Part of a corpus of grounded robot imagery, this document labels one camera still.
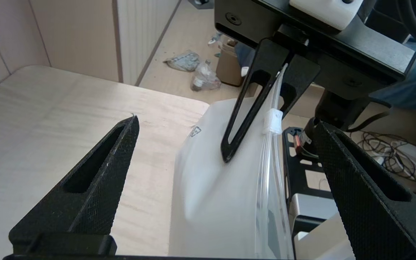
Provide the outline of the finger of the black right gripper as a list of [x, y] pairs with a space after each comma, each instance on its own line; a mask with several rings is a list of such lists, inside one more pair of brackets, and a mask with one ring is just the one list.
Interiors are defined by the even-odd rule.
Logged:
[[[233, 107], [232, 114], [227, 124], [225, 133], [221, 140], [221, 155], [224, 162], [230, 162], [246, 136], [249, 127], [253, 123], [263, 103], [266, 101], [275, 81], [277, 74], [282, 71], [286, 63], [289, 51], [270, 39], [263, 39], [256, 48], [253, 62], [249, 68], [242, 90]], [[241, 109], [248, 87], [256, 83], [262, 87], [259, 96], [253, 102], [244, 120], [240, 124], [236, 134], [229, 141], [230, 133], [234, 127], [238, 112]]]
[[280, 96], [284, 104], [280, 108], [286, 116], [302, 94], [314, 82], [320, 72], [320, 66], [302, 56], [294, 56], [282, 78]]

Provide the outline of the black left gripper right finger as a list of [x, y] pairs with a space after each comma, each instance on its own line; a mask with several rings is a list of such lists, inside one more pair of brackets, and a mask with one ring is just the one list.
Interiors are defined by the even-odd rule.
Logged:
[[357, 260], [416, 260], [416, 194], [325, 122], [314, 145]]

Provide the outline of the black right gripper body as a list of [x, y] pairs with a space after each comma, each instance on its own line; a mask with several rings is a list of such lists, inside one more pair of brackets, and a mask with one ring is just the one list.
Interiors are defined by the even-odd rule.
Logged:
[[256, 50], [270, 39], [320, 66], [314, 82], [344, 99], [404, 81], [416, 52], [368, 28], [359, 16], [339, 31], [293, 7], [289, 0], [217, 0], [215, 28]]

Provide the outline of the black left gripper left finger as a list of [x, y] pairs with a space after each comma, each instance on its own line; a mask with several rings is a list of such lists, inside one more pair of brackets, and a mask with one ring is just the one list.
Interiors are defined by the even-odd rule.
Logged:
[[117, 123], [9, 232], [14, 255], [115, 255], [111, 236], [140, 125]]

